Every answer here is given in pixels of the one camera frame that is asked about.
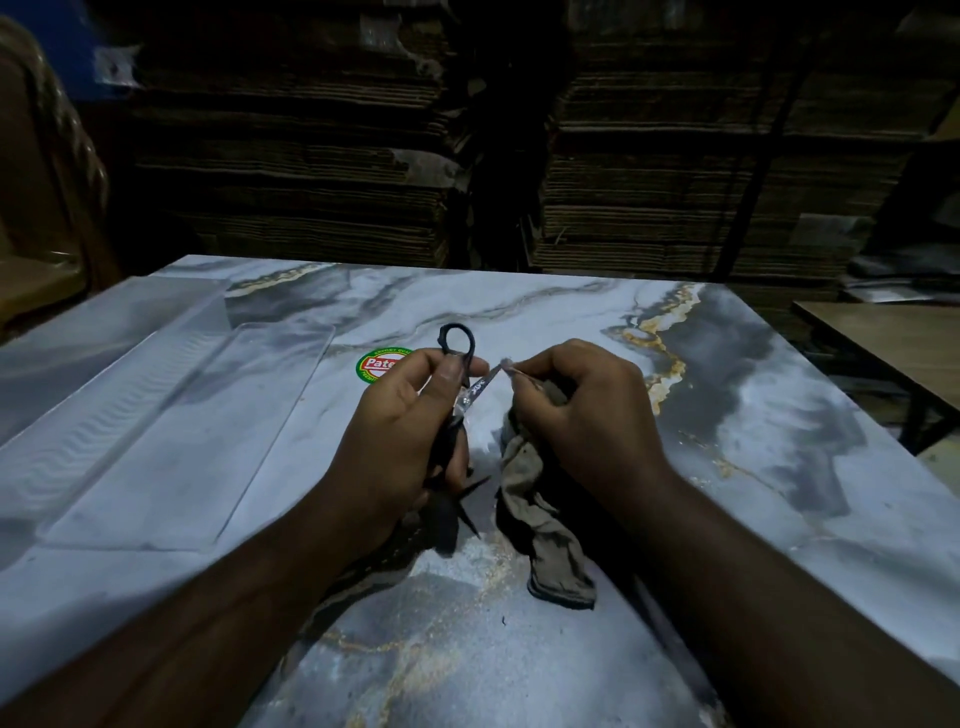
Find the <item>transparent plastic tray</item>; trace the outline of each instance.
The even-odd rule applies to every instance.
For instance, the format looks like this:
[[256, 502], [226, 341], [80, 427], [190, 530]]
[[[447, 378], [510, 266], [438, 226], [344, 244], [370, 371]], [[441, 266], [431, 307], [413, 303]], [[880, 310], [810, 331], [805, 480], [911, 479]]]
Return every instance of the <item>transparent plastic tray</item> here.
[[69, 511], [50, 546], [191, 549], [216, 541], [333, 338], [244, 324]]
[[229, 283], [131, 278], [0, 347], [0, 446]]
[[[0, 349], [3, 393], [19, 382], [17, 406], [30, 420], [0, 447], [0, 519], [43, 525], [65, 512], [225, 345], [226, 288], [141, 279], [40, 327], [26, 345]], [[108, 366], [94, 375], [98, 362]], [[31, 377], [31, 364], [42, 376]]]

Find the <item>cloth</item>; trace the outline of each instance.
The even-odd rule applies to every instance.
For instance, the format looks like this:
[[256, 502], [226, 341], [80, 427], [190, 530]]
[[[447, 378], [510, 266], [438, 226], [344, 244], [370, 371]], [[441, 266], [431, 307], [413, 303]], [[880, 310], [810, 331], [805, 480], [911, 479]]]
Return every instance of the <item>cloth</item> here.
[[[555, 404], [566, 403], [552, 382], [544, 382], [543, 391]], [[596, 587], [587, 575], [584, 550], [541, 492], [551, 478], [560, 475], [559, 466], [544, 464], [513, 410], [507, 414], [503, 433], [500, 498], [510, 517], [531, 532], [527, 589], [537, 598], [571, 609], [592, 609]]]

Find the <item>blue wall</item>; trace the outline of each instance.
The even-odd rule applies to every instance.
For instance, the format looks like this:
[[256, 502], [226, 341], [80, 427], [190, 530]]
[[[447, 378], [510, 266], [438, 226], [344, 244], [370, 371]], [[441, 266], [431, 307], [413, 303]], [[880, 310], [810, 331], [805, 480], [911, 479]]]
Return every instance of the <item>blue wall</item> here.
[[36, 36], [71, 99], [114, 97], [109, 86], [93, 80], [93, 49], [101, 41], [83, 0], [0, 0], [0, 14], [9, 15]]

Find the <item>patel sticker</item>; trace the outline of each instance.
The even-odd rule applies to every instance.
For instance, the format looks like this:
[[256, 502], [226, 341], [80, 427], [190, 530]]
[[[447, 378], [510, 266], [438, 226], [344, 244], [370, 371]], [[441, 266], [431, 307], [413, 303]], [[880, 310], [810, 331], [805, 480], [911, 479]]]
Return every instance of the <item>patel sticker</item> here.
[[373, 384], [393, 369], [394, 364], [411, 351], [412, 350], [404, 349], [403, 347], [374, 349], [372, 352], [360, 357], [360, 361], [357, 362], [357, 376], [368, 384]]

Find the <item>person's left hand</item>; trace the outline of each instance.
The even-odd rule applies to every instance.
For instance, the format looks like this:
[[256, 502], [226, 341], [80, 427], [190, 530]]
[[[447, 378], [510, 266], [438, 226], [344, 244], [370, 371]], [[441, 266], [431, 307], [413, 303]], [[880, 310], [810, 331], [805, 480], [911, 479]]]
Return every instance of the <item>person's left hand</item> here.
[[[486, 361], [474, 357], [469, 373], [483, 376], [489, 370]], [[360, 398], [315, 489], [343, 509], [357, 557], [383, 544], [407, 511], [426, 502], [423, 481], [432, 474], [427, 473], [430, 448], [453, 409], [462, 379], [461, 356], [418, 349]], [[467, 436], [461, 430], [446, 468], [446, 483], [454, 492], [466, 485], [468, 460]]]

